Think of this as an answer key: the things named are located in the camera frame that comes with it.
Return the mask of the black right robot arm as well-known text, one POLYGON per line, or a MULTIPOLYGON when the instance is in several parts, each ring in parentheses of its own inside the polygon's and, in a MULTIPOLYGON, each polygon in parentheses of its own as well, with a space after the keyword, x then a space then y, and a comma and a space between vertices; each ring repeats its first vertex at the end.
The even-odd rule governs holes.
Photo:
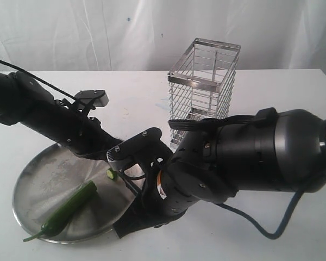
POLYGON ((119 237, 182 217, 198 201, 211 202, 279 238, 305 193, 326 184, 326 120, 302 110, 274 108, 225 119, 170 120, 185 133, 175 151, 156 127, 116 145, 107 154, 135 199, 114 223, 119 237), (240 190, 292 192, 277 230, 226 204, 240 190))

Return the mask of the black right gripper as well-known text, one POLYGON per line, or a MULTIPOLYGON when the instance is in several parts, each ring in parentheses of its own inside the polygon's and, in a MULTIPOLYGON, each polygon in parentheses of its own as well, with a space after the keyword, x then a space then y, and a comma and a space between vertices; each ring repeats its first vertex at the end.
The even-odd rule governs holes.
POLYGON ((113 224, 120 239, 134 232, 173 222, 199 201, 163 173, 161 164, 150 163, 145 174, 147 176, 140 198, 137 197, 113 224))

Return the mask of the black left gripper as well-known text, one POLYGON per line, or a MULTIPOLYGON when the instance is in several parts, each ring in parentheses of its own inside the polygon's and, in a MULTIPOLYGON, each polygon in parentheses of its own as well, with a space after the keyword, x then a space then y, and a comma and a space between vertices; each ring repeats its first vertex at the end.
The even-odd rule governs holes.
POLYGON ((101 128, 100 121, 81 117, 66 121, 60 144, 79 158, 107 160, 106 153, 122 140, 111 136, 101 128))

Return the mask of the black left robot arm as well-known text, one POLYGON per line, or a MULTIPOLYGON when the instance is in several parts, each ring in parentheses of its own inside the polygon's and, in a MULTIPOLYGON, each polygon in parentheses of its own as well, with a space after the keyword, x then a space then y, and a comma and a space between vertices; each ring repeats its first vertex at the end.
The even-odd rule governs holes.
POLYGON ((56 100, 36 80, 22 72, 0 73, 0 123, 24 126, 68 148, 81 158, 107 160, 106 153, 121 143, 102 130, 98 120, 80 110, 78 101, 56 100))

